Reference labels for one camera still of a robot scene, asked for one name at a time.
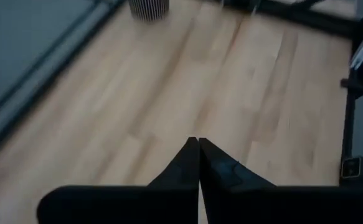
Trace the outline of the potted plant in striped pot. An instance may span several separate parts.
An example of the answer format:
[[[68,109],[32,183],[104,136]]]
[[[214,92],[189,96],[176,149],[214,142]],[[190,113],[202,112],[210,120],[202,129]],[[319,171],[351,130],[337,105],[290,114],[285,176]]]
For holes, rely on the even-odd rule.
[[[128,0],[131,15],[141,21],[157,21],[169,12],[169,0]]]

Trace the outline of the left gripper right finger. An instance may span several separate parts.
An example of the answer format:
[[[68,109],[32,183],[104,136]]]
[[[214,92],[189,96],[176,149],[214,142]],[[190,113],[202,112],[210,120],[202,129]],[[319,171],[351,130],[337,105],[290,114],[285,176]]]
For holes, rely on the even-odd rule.
[[[199,144],[209,224],[363,224],[363,187],[275,185],[207,138]]]

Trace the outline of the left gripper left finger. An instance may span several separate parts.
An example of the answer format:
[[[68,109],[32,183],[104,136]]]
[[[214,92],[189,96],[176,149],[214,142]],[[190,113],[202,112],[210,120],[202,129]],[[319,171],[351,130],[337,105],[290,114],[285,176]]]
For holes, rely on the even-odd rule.
[[[198,224],[199,142],[189,137],[148,185],[64,185],[40,200],[39,224]]]

